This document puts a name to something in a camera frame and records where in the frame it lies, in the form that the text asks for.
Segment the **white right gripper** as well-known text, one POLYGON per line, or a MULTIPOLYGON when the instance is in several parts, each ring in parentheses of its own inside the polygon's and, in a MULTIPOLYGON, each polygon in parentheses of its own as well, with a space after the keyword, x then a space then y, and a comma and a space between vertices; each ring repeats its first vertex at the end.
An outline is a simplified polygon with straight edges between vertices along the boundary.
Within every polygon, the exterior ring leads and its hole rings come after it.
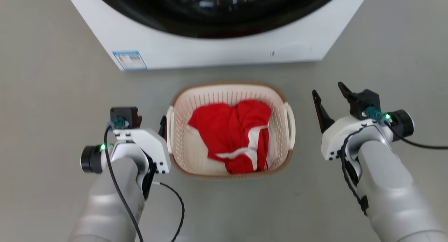
MULTIPOLYGON (((358 99, 356 93, 353 93, 343 82, 338 82, 337 84, 341 94, 349 103, 349 111, 357 112, 358 99)), ((372 119, 358 120, 353 116, 346 116, 335 122, 322 105, 322 99, 316 90, 312 91, 312 97, 320 130, 323 134, 321 153, 325 160, 334 159, 337 151, 343 146, 345 138, 364 126, 376 126, 383 134, 386 134, 386 126, 374 123, 372 119)))

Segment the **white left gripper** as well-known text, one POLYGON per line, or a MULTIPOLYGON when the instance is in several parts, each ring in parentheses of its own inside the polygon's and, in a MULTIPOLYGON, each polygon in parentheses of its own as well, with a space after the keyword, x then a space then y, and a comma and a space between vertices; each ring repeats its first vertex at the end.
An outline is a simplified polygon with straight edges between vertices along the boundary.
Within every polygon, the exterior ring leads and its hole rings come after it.
POLYGON ((150 163, 156 172, 167 174, 171 170, 170 153, 166 143, 167 117, 162 116, 158 133, 152 129, 115 129, 117 143, 112 150, 112 161, 123 158, 133 160, 140 174, 149 172, 150 163))

